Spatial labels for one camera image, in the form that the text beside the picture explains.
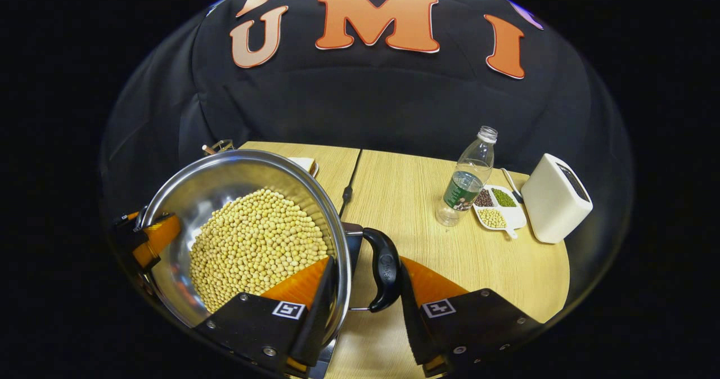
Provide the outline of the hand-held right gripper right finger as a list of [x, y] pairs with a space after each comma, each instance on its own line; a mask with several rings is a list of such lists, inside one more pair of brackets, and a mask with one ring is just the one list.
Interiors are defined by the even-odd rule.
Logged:
[[466, 290], [419, 262], [401, 262], [404, 325], [425, 377], [460, 377], [545, 330], [494, 290]]

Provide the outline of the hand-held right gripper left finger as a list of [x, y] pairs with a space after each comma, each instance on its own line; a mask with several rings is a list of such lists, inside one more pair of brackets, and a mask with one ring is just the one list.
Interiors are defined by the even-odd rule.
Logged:
[[195, 331], [264, 377], [308, 377], [334, 304], [335, 269], [329, 256], [264, 295], [237, 294]]

